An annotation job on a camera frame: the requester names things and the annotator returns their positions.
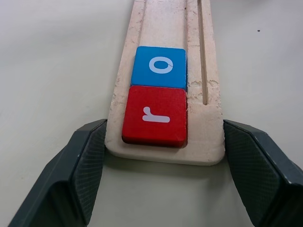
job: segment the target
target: wooden board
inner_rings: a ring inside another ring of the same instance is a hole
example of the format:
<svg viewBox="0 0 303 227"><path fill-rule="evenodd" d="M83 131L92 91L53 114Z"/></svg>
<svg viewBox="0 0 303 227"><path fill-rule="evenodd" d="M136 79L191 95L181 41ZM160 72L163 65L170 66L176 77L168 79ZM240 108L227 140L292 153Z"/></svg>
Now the wooden board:
<svg viewBox="0 0 303 227"><path fill-rule="evenodd" d="M121 130L136 48L187 52L188 140L183 148L126 144ZM214 165L224 156L224 131L209 0L135 0L109 111L105 145L119 157Z"/></svg>

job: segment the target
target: table surface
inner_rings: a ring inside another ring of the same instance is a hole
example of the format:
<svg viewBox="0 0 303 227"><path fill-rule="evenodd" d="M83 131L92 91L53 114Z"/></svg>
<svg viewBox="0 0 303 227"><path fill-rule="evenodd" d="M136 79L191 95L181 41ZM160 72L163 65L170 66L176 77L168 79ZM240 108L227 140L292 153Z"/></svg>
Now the table surface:
<svg viewBox="0 0 303 227"><path fill-rule="evenodd" d="M303 168L303 2L211 0L223 116ZM0 3L0 226L82 125L107 118L133 0ZM106 155L89 227L252 227L228 163Z"/></svg>

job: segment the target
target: letter o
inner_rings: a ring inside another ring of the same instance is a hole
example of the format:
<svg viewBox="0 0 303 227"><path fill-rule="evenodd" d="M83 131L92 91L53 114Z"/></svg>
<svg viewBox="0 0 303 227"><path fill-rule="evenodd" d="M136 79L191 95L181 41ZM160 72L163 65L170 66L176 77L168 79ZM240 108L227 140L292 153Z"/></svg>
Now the letter o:
<svg viewBox="0 0 303 227"><path fill-rule="evenodd" d="M158 69L155 67L155 63L157 61L164 61L167 63L167 67L165 69ZM173 63L171 61L171 59L166 58L166 57L154 57L150 60L150 69L151 71L155 72L155 73L159 73L159 74L165 74L165 73L169 73L170 71L172 71L172 67L173 67Z"/></svg>

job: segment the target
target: red block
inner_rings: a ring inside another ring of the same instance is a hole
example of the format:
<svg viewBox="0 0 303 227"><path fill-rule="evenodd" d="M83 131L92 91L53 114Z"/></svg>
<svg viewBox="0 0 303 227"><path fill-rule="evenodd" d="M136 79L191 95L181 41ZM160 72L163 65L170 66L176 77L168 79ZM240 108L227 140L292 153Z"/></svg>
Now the red block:
<svg viewBox="0 0 303 227"><path fill-rule="evenodd" d="M126 143L182 147L187 139L183 89L132 86L122 128Z"/></svg>

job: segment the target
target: blue block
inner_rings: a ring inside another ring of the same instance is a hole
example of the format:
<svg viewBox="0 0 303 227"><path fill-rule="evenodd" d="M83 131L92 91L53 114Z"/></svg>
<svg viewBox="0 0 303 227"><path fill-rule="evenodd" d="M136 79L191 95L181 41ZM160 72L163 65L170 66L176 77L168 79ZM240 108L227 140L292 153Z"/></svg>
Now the blue block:
<svg viewBox="0 0 303 227"><path fill-rule="evenodd" d="M186 89L185 50L139 46L131 85Z"/></svg>

